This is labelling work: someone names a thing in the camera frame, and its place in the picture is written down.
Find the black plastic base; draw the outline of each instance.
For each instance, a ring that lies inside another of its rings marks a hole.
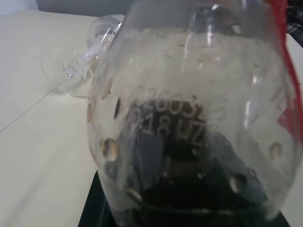
[[[290,227],[280,213],[272,227]],[[109,210],[101,183],[96,173],[78,227],[117,227]]]

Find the clear glass vessel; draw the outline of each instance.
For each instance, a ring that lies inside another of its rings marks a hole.
[[[89,49],[83,54],[67,47],[45,48],[41,53],[40,65],[48,81],[64,94],[87,97],[94,64],[98,62],[96,58],[103,58],[123,19],[123,15],[115,15],[95,20],[88,29]]]
[[[276,37],[261,1],[133,5],[88,106],[89,149],[120,227],[269,225],[302,156]]]

